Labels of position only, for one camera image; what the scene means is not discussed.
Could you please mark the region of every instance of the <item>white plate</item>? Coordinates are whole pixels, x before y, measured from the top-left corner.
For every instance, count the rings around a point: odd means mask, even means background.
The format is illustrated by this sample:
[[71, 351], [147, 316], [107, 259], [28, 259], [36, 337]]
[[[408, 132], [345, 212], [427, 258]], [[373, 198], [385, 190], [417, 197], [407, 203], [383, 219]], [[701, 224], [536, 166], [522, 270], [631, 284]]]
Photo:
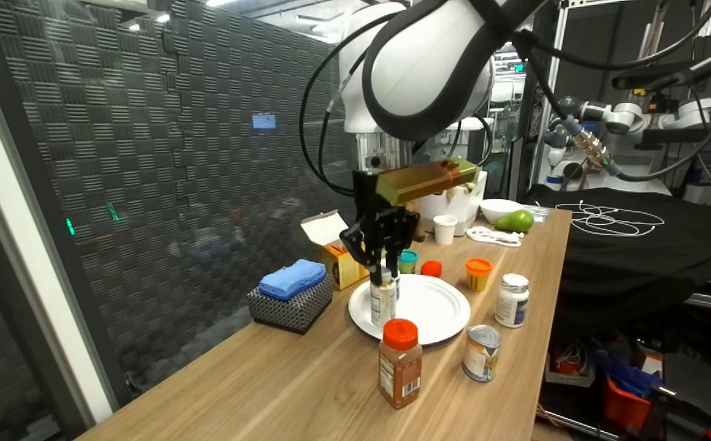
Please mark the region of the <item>white plate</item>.
[[[383, 338], [383, 328], [377, 328], [370, 318], [370, 281], [352, 291], [347, 313], [361, 332], [373, 338]], [[433, 345], [448, 340], [471, 322], [471, 305], [444, 280], [400, 275], [397, 318], [408, 318], [418, 326], [418, 343]]]

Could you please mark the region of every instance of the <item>bottle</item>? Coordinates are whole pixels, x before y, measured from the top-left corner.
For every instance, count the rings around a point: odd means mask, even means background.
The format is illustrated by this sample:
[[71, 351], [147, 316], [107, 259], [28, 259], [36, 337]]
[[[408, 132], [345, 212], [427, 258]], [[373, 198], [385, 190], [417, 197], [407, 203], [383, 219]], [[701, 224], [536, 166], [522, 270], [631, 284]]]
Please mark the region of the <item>bottle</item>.
[[522, 275], [502, 275], [494, 322], [516, 328], [524, 324], [530, 302], [530, 281]]
[[394, 318], [397, 291], [400, 291], [397, 280], [383, 266], [383, 284], [370, 284], [370, 318], [373, 318], [374, 328], [383, 328], [385, 322]]
[[418, 397], [418, 387], [418, 328], [407, 318], [392, 318], [383, 326], [383, 340], [377, 351], [377, 389], [394, 410], [401, 410]]

